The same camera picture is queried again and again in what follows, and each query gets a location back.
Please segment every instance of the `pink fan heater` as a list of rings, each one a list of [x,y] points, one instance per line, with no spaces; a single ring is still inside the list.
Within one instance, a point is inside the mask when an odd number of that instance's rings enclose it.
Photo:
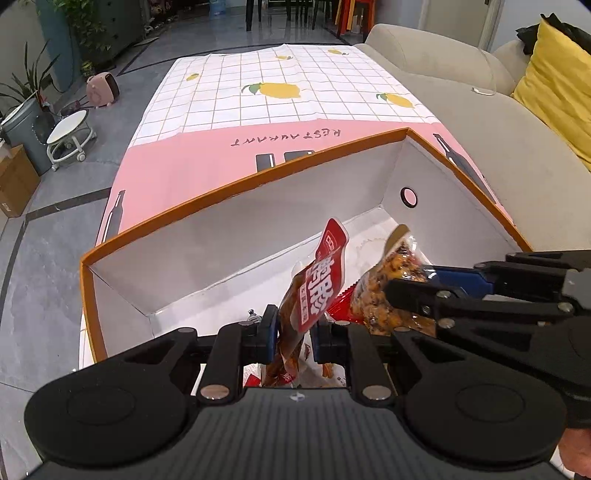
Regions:
[[[119,87],[109,72],[99,73],[86,81],[86,96],[95,107],[109,106],[119,97]]]

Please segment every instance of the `gray marble floor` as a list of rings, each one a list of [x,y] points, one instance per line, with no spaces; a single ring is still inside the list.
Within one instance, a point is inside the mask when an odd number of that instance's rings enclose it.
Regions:
[[[89,112],[88,121],[98,137],[86,148],[86,161],[73,161],[43,175],[25,211],[31,220],[9,219],[0,236],[0,272],[6,277],[0,293],[0,299],[3,295],[5,299],[0,304],[2,480],[20,480],[40,461],[22,420],[32,392],[77,368],[82,312],[79,258],[95,244],[106,200],[39,218],[34,218],[35,212],[112,185],[144,109],[174,59],[281,43],[339,44],[323,28],[321,17],[320,12],[318,25],[311,30],[310,21],[287,22],[283,9],[269,10],[261,23],[255,13],[252,31],[246,32],[243,9],[232,9],[215,20],[193,18],[168,24],[147,48],[130,48],[117,59],[112,73],[121,98],[111,107]],[[66,101],[84,95],[81,88]]]

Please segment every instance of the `white rolling stool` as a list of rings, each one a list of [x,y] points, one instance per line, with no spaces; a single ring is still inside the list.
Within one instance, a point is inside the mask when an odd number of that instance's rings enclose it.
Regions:
[[[68,160],[68,158],[76,155],[78,161],[85,161],[86,153],[84,152],[84,146],[93,138],[96,138],[96,133],[92,127],[86,122],[88,116],[87,110],[79,110],[65,118],[63,118],[56,127],[52,130],[49,137],[47,137],[47,156],[51,160],[51,169],[56,171],[59,163]],[[88,132],[88,135],[83,142],[80,142],[76,138],[78,132]],[[67,153],[63,157],[54,158],[56,149],[61,145],[65,145],[69,150],[76,147],[75,150]]]

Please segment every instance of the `lemon print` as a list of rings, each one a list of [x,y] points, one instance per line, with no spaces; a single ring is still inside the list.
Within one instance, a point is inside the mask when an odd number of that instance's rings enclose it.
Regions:
[[[375,97],[386,100],[387,102],[393,103],[394,105],[403,106],[406,108],[413,107],[413,103],[410,100],[407,100],[400,95],[396,95],[395,93],[379,93]]]
[[[261,92],[273,98],[300,98],[300,88],[291,83],[253,83],[246,85],[242,91],[247,88],[253,95]]]

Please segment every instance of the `door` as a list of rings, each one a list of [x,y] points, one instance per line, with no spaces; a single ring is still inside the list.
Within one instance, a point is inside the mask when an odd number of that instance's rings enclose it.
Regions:
[[[423,0],[419,28],[485,48],[500,0]]]

